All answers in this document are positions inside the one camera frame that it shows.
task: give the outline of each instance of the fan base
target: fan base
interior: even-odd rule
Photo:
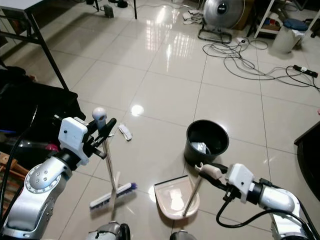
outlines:
[[[202,33],[209,33],[210,36],[203,36]],[[198,38],[205,41],[217,42],[222,44],[229,44],[232,41],[232,35],[225,31],[219,30],[205,30],[204,28],[199,30]]]

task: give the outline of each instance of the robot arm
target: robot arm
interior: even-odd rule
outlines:
[[[86,165],[92,154],[106,157],[97,147],[115,124],[114,118],[108,124],[104,121],[94,140],[90,135],[97,130],[94,121],[88,124],[77,117],[63,119],[58,135],[61,151],[29,171],[22,193],[4,222],[2,234],[12,239],[41,239],[72,171]]]
[[[290,213],[297,218],[300,216],[300,202],[291,192],[270,186],[270,182],[261,179],[254,181],[254,175],[243,165],[231,165],[225,175],[226,185],[219,180],[221,178],[220,166],[212,164],[203,165],[199,170],[199,175],[207,179],[212,185],[226,192],[224,200],[227,201],[231,195],[232,199],[239,198],[242,203],[250,202],[259,205],[264,210],[282,211],[283,213],[270,213],[271,231],[274,240],[317,239],[316,233],[309,226],[303,226],[295,217],[285,214]]]

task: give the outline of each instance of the dustpan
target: dustpan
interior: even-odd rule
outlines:
[[[162,213],[172,220],[195,214],[200,206],[200,183],[200,176],[194,184],[191,178],[185,175],[155,184],[154,193]]]

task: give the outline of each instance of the black cable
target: black cable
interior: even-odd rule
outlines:
[[[0,222],[3,222],[2,214],[3,214],[3,208],[4,208],[4,200],[5,200],[5,192],[6,192],[6,186],[7,186],[7,181],[8,177],[10,174],[10,168],[11,164],[13,162],[15,153],[17,151],[17,148],[20,144],[20,142],[25,138],[25,136],[39,123],[43,123],[44,121],[52,120],[52,118],[44,118],[41,121],[35,122],[32,126],[28,127],[16,140],[15,144],[13,145],[11,151],[10,151],[10,156],[8,158],[8,161],[6,163],[5,171],[3,174],[2,178],[2,184],[1,184],[1,189],[0,189]]]
[[[202,47],[202,50],[205,54],[207,54],[210,57],[215,57],[215,58],[222,58],[223,59],[223,64],[225,66],[225,68],[233,75],[242,78],[242,79],[246,79],[246,80],[254,80],[254,81],[270,81],[270,80],[277,80],[280,81],[284,84],[287,85],[291,85],[291,86],[295,86],[295,87],[302,87],[302,88],[307,88],[307,87],[313,87],[315,88],[317,91],[320,92],[320,88],[316,86],[315,84],[315,79],[309,79],[303,72],[299,72],[296,71],[295,69],[293,69],[292,66],[287,66],[287,67],[274,67],[271,71],[269,71],[268,73],[264,73],[260,70],[258,70],[255,66],[255,64],[245,58],[242,57],[241,52],[245,51],[249,45],[252,45],[254,48],[258,49],[258,50],[266,50],[268,48],[268,44],[265,41],[262,40],[249,40],[247,37],[244,37],[244,39],[247,40],[248,44],[246,45],[246,47],[243,47],[243,45],[241,45],[241,43],[238,43],[237,45],[227,45],[225,43],[223,43],[223,38],[222,38],[222,33],[220,33],[220,40],[221,42],[215,42],[215,43],[209,43],[206,44]],[[258,47],[256,46],[256,44],[254,43],[262,43],[265,44],[265,47]],[[218,54],[210,54],[207,49],[212,49],[213,51],[217,52]],[[247,77],[247,76],[241,76],[235,72],[233,72],[228,66],[226,61],[228,59],[233,60],[233,63],[235,64],[236,68],[241,71],[244,72],[246,74],[249,75],[254,75],[255,77]],[[283,70],[285,71],[286,75],[281,75],[281,76],[272,76],[271,74],[277,70]],[[289,74],[288,70],[292,70],[294,72],[296,72],[296,74]],[[297,76],[303,76],[306,78],[306,80],[308,82],[303,82],[301,80],[298,80],[294,77]],[[298,82],[300,84],[294,84],[291,82],[287,82],[284,81],[284,78],[290,78],[291,80],[294,80],[295,82]]]
[[[312,233],[315,235],[315,238],[317,240],[320,240],[320,236],[319,236],[319,234],[317,232],[317,229],[315,228],[314,223],[311,221],[311,218],[310,218],[309,214],[307,213],[307,210],[306,210],[305,206],[302,204],[302,202],[299,199],[298,199],[298,201],[299,201],[301,210],[302,210],[302,212],[303,212],[303,214],[304,214],[304,216],[305,216],[305,218],[306,218],[306,220],[308,222],[308,225],[309,225]]]
[[[296,219],[297,221],[299,221],[301,223],[302,228],[304,229],[304,231],[306,233],[310,232],[308,225],[306,224],[305,221],[303,221],[300,217],[297,217],[296,215],[294,215],[292,212],[289,211],[285,211],[285,210],[280,210],[280,209],[268,209],[268,210],[264,210],[262,212],[257,213],[256,215],[254,215],[253,217],[249,218],[248,220],[242,222],[242,223],[238,223],[238,224],[234,224],[234,225],[229,225],[229,224],[225,224],[223,222],[220,221],[220,217],[221,214],[223,213],[223,211],[225,210],[225,208],[228,206],[228,204],[233,200],[232,197],[228,198],[226,200],[226,202],[222,205],[222,207],[220,208],[219,212],[216,215],[216,222],[224,227],[224,228],[229,228],[229,229],[237,229],[237,228],[242,228],[248,224],[250,224],[251,222],[253,222],[254,220],[260,218],[263,215],[266,214],[286,214],[289,215],[291,217],[293,217],[294,219]]]
[[[25,186],[25,182],[23,181],[21,183],[21,185],[19,186],[18,190],[15,192],[15,194],[14,194],[14,196],[13,196],[13,198],[12,198],[12,200],[11,200],[9,206],[8,206],[8,208],[6,209],[4,215],[3,215],[2,219],[1,219],[1,222],[0,222],[0,227],[1,228],[5,225],[5,221],[6,221],[7,217],[8,217],[8,215],[9,215],[9,212],[10,212],[12,206],[14,205],[15,201],[19,197],[19,195],[20,195],[22,189],[24,188],[24,186]]]

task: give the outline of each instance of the black plastic pot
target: black plastic pot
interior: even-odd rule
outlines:
[[[191,143],[205,143],[206,153],[198,151]],[[200,166],[200,163],[212,163],[217,156],[227,150],[228,146],[228,134],[220,125],[209,120],[198,120],[191,123],[186,131],[183,155],[192,167]]]

